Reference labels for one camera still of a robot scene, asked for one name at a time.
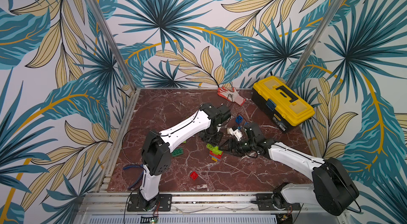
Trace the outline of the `small red brick front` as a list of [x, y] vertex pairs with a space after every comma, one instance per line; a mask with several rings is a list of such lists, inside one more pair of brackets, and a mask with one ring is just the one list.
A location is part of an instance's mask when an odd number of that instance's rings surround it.
[[198, 173], [193, 171], [193, 172], [191, 172], [190, 177], [191, 177], [191, 179], [193, 179], [195, 181], [199, 177], [199, 175], [198, 175]]

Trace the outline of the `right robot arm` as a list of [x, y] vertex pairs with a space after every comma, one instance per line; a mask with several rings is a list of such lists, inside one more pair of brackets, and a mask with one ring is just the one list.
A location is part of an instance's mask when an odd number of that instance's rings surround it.
[[253, 140], [229, 139], [220, 149], [236, 157], [256, 153], [257, 156], [282, 163], [310, 180], [309, 184], [285, 183], [277, 187], [269, 202], [278, 210], [297, 203], [311, 204], [339, 216], [352, 203], [356, 203], [360, 195], [342, 163], [336, 158], [313, 157], [272, 139], [258, 143]]

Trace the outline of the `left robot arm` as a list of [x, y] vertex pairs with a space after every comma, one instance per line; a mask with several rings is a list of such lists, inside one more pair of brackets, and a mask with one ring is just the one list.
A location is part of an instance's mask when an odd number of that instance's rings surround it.
[[144, 169], [139, 189], [141, 198], [147, 203], [157, 200], [161, 175], [169, 169], [172, 153], [180, 144], [197, 134], [203, 142], [216, 146], [223, 137], [220, 128], [230, 117], [231, 111], [227, 106], [215, 107], [205, 103], [177, 125], [160, 132], [151, 130], [141, 151]]

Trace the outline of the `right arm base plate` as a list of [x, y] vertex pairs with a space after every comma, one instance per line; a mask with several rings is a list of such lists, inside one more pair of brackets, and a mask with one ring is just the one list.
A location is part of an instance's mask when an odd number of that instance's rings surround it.
[[301, 204], [290, 204], [277, 193], [258, 193], [251, 203], [257, 205], [259, 211], [296, 211], [301, 208]]

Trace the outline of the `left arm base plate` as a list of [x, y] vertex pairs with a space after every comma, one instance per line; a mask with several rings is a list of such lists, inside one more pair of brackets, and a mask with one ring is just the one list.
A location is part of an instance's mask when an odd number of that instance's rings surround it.
[[151, 200], [145, 200], [139, 194], [132, 194], [128, 200], [126, 210], [129, 212], [169, 212], [172, 205], [171, 194], [159, 194]]

